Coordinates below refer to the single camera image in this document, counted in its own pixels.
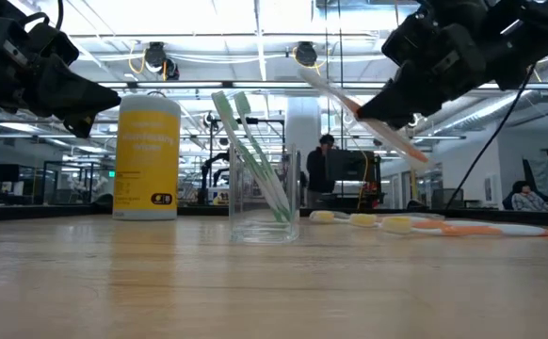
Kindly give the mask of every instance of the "wooden table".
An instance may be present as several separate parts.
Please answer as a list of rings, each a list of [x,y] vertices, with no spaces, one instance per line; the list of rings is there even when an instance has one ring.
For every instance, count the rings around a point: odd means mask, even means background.
[[[228,237],[224,218],[0,223],[0,338],[548,338],[548,238]]]

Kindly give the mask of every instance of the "chair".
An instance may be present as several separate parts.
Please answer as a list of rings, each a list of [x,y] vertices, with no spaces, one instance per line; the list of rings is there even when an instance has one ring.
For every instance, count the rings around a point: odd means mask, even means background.
[[[433,189],[433,195],[431,196],[431,208],[432,209],[445,209],[445,206],[452,198],[455,188],[442,188]],[[462,189],[456,195],[456,198],[450,204],[450,208],[464,208],[464,193]]]

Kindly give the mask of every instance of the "toothbrush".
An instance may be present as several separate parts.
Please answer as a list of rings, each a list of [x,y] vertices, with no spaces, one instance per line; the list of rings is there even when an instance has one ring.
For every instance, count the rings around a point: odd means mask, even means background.
[[[255,138],[253,137],[253,134],[251,133],[251,130],[249,129],[249,125],[247,124],[247,119],[245,119],[246,114],[251,113],[251,107],[249,105],[249,100],[247,100],[247,96],[244,92],[236,93],[234,96],[234,103],[236,105],[236,110],[238,111],[238,115],[240,117],[240,121],[243,124],[243,128],[245,129],[245,133],[247,134],[247,138],[249,139],[249,142],[251,143],[251,146],[253,146],[253,149],[259,154],[260,159],[262,160],[261,167],[266,172],[266,174],[270,178],[277,178],[276,180],[272,181],[272,186],[274,188],[274,193],[276,197],[279,197],[279,202],[282,204],[282,206],[290,211],[289,201],[286,197],[286,193],[284,192],[284,188],[281,185],[280,180],[278,180],[278,176],[272,166],[270,165],[270,162],[267,160],[266,155],[264,154],[264,151],[262,151],[262,148],[259,146],[259,143]]]
[[[342,212],[313,211],[310,214],[310,221],[314,223],[339,223],[350,224],[358,227],[377,227],[377,216],[367,214],[347,215]]]
[[[508,235],[508,236],[548,236],[548,230],[541,227],[493,224],[476,221],[439,221],[421,218],[387,217],[380,228],[392,234],[429,234],[429,235]]]
[[[228,138],[234,145],[234,147],[241,153],[243,159],[245,160],[246,165],[248,166],[251,175],[255,179],[255,182],[260,187],[264,198],[266,199],[267,204],[270,206],[274,218],[279,223],[290,222],[292,220],[291,213],[288,208],[284,208],[284,205],[279,204],[279,200],[282,197],[277,197],[273,195],[274,189],[272,188],[273,179],[267,176],[267,173],[262,170],[257,161],[253,158],[253,155],[247,150],[247,148],[241,144],[240,140],[234,133],[234,130],[238,129],[238,124],[233,117],[233,111],[230,107],[228,99],[222,91],[212,94],[212,99],[216,110],[218,111],[219,116],[221,117],[224,130],[228,135]]]
[[[299,70],[299,76],[313,88],[326,94],[328,97],[332,98],[332,100],[340,103],[345,109],[352,112],[354,118],[358,120],[357,112],[358,109],[360,109],[360,105],[347,98],[341,90],[332,87],[325,81],[325,79],[315,73],[309,72],[308,70]],[[428,158],[422,152],[414,148],[414,146],[412,146],[405,138],[391,129],[386,123],[376,119],[368,119],[359,122],[364,128],[366,128],[366,130],[377,135],[380,139],[385,141],[386,144],[393,147],[397,151],[397,154],[406,159],[413,168],[420,170],[425,169],[428,166]]]

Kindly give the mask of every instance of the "green toothbrush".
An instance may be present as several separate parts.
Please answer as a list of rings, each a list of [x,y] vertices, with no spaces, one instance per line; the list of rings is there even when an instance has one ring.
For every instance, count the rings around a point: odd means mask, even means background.
[[[262,151],[262,148],[259,146],[259,143],[253,137],[253,134],[251,133],[251,130],[249,129],[249,125],[247,124],[247,119],[245,119],[245,115],[251,113],[251,107],[249,105],[249,100],[247,99],[247,95],[245,95],[244,92],[238,92],[234,96],[234,103],[236,104],[236,110],[238,111],[238,115],[240,116],[240,121],[243,124],[243,128],[245,129],[245,133],[247,134],[247,138],[249,139],[249,142],[251,143],[251,146],[253,146],[253,149],[259,154],[260,159],[262,160],[262,168],[263,170],[271,177],[278,178],[276,172],[270,165],[269,161],[267,161],[266,154],[264,151]],[[289,210],[290,214],[290,207],[289,207],[289,201],[286,198],[286,194],[284,193],[284,188],[281,185],[280,180],[274,180],[272,182],[273,188],[274,188],[274,196],[278,197],[280,200],[280,203],[285,207],[286,210]]]
[[[267,173],[262,166],[257,163],[253,155],[240,142],[234,133],[234,130],[238,130],[238,123],[234,119],[232,107],[230,106],[225,94],[222,91],[219,91],[217,93],[213,93],[211,96],[216,106],[216,110],[221,117],[222,124],[224,125],[228,138],[234,147],[240,152],[241,156],[245,160],[245,164],[248,166],[253,178],[257,182],[257,185],[264,193],[264,198],[270,206],[274,218],[279,223],[290,222],[292,220],[290,211],[288,208],[284,208],[284,205],[281,205],[279,202],[280,199],[275,199],[272,194],[275,192],[272,187],[272,183],[278,182],[278,178],[274,181],[274,178],[269,176],[269,173]]]

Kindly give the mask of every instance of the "clear glass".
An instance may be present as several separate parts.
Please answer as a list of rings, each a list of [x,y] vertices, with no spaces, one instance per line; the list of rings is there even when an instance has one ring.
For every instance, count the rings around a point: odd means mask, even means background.
[[[249,166],[231,145],[230,223],[232,241],[283,244],[298,238],[299,161],[295,146],[283,153],[280,163],[271,163],[289,202],[291,221],[279,222],[266,202]]]

